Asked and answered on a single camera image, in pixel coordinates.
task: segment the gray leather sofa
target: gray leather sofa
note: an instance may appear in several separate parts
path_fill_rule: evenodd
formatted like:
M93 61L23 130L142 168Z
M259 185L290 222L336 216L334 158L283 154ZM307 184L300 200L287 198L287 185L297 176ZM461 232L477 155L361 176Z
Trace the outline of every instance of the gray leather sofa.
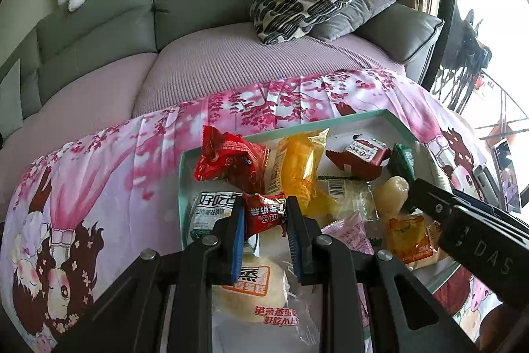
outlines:
M20 59L24 118L60 89L110 62L158 52L192 32L248 22L251 0L87 0L40 20L0 67L0 80ZM378 45L420 82L443 21L393 5L356 34Z

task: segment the phone screen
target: phone screen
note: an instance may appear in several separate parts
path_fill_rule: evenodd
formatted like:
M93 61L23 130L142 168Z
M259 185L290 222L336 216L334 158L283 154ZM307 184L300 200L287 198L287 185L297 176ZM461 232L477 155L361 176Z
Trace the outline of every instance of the phone screen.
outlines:
M503 199L505 200L504 209L507 212L514 211L515 213L521 213L522 203L520 202L520 192L518 190L518 182L516 181L516 173L514 172L514 164L512 163L512 155L507 140L503 140L493 147L493 157L498 173L498 182L502 189Z

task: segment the black mechanical device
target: black mechanical device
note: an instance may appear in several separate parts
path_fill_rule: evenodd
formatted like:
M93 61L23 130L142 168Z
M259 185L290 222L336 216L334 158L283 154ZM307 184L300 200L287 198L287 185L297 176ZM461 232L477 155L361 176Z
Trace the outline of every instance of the black mechanical device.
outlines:
M415 205L442 225L440 247L467 267L505 303L529 303L529 226L463 193L416 180ZM287 199L292 262L303 285L323 285L321 353L364 352L362 283L375 353L467 353L477 348L429 291L387 250L351 251L322 235ZM241 268L244 201L216 222L213 233L184 251L160 256L144 250L60 340L54 353L212 351L211 286L233 284ZM518 329L502 352L527 351Z

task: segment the cartoon girl's eye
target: cartoon girl's eye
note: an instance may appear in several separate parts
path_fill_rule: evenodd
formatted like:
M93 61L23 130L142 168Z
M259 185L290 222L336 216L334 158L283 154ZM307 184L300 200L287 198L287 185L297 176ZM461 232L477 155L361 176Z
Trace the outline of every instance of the cartoon girl's eye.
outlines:
M61 296L64 299L68 299L70 297L70 292L68 292L68 287L64 286L64 284L61 286Z

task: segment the pink striped fabric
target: pink striped fabric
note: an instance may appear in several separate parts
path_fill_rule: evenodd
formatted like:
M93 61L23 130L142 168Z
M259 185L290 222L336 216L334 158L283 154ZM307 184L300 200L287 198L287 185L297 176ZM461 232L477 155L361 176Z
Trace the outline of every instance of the pink striped fabric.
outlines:
M405 75L403 65L372 43L355 35L342 38L327 44L305 36L264 45L252 23L186 35L167 45L156 59L138 94L133 116L291 76L363 68L389 69Z

